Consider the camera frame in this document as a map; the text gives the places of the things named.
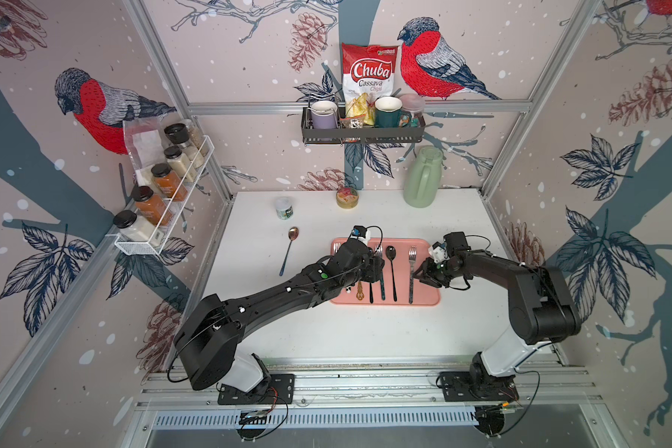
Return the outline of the silver fork teal handle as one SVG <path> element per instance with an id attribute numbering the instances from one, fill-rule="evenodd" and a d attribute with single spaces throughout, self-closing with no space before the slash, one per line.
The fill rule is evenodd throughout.
<path id="1" fill-rule="evenodd" d="M 376 249 L 376 255 L 377 258 L 379 259 L 379 266 L 380 266 L 380 281 L 379 281 L 379 286 L 380 286 L 380 295 L 381 295 L 381 300 L 382 302 L 386 301 L 386 285 L 385 285 L 385 279 L 384 279 L 384 254 L 383 254 L 383 247 L 378 246 Z"/>

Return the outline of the gold fork ornate handle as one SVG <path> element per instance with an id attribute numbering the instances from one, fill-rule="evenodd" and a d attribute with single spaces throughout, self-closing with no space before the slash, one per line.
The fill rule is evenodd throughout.
<path id="1" fill-rule="evenodd" d="M 364 297 L 365 297 L 365 294 L 364 294 L 364 291 L 363 291 L 363 284 L 361 282 L 358 282 L 356 298 L 357 298 L 358 301 L 363 301 Z"/>

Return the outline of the dark grey fork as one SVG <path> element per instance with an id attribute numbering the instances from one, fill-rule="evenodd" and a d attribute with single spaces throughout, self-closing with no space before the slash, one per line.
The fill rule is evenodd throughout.
<path id="1" fill-rule="evenodd" d="M 416 272 L 417 248 L 411 246 L 408 253 L 410 274 L 409 274 L 409 295 L 408 304 L 414 303 L 414 273 Z"/>

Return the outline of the pink plastic tray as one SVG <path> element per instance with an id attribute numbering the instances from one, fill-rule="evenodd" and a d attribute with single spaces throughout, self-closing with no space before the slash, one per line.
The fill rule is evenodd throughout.
<path id="1" fill-rule="evenodd" d="M 397 249 L 397 257 L 394 261 L 396 284 L 398 289 L 398 301 L 393 302 L 392 298 L 392 284 L 389 260 L 384 255 L 384 279 L 386 285 L 386 301 L 382 302 L 380 295 L 379 282 L 373 283 L 374 304 L 369 302 L 369 284 L 363 284 L 363 291 L 365 294 L 363 301 L 358 301 L 356 298 L 357 285 L 352 287 L 351 291 L 343 290 L 342 293 L 335 299 L 331 300 L 332 304 L 338 305 L 382 305 L 382 306 L 422 306 L 429 307 L 437 305 L 441 300 L 441 294 L 438 289 L 420 283 L 414 280 L 414 303 L 408 304 L 409 295 L 409 274 L 410 265 L 408 259 L 409 248 L 415 246 L 417 248 L 416 269 L 421 265 L 425 259 L 429 257 L 429 249 L 431 245 L 422 239 L 399 239 L 399 238 L 385 238 L 383 241 L 383 249 L 387 246 L 394 246 Z"/>

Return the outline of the copper spoon blue handle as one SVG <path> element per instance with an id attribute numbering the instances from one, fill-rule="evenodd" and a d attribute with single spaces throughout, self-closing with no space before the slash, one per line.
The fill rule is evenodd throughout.
<path id="1" fill-rule="evenodd" d="M 291 227 L 289 231 L 287 232 L 287 238 L 289 239 L 289 245 L 287 246 L 287 251 L 285 254 L 285 257 L 283 259 L 279 275 L 283 276 L 285 274 L 286 266 L 287 266 L 287 260 L 289 259 L 289 252 L 291 250 L 291 247 L 293 245 L 293 242 L 298 238 L 300 234 L 300 230 L 298 227 Z"/>

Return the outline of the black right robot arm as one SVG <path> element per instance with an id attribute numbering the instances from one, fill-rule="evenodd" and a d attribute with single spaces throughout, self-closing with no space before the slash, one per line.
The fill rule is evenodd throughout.
<path id="1" fill-rule="evenodd" d="M 515 397 L 517 369 L 540 349 L 578 334 L 582 319 L 561 270 L 473 249 L 462 231 L 434 244 L 412 274 L 435 289 L 449 289 L 457 278 L 468 284 L 476 277 L 507 290 L 510 326 L 494 345 L 474 355 L 466 373 L 443 373 L 437 383 L 449 398 L 465 392 L 476 401 Z"/>

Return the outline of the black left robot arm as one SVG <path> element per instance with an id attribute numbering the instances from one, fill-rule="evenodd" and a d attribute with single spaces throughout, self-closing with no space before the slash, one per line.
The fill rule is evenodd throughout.
<path id="1" fill-rule="evenodd" d="M 380 281 L 384 261 L 369 247 L 371 229 L 355 226 L 334 254 L 270 289 L 225 301 L 216 294 L 203 298 L 174 338 L 175 357 L 192 389 L 209 388 L 227 376 L 237 346 L 256 330 L 329 302 L 358 282 Z"/>

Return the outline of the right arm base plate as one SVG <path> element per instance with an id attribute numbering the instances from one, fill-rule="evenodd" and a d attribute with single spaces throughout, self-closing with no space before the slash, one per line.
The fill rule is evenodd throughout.
<path id="1" fill-rule="evenodd" d="M 485 375 L 473 378 L 467 371 L 443 371 L 436 379 L 446 402 L 519 401 L 514 377 Z"/>

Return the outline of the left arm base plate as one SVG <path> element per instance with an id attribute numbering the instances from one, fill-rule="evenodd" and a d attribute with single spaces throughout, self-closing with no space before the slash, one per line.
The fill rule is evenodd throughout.
<path id="1" fill-rule="evenodd" d="M 296 375 L 293 373 L 271 374 L 255 388 L 244 392 L 233 386 L 222 385 L 218 405 L 291 404 Z"/>

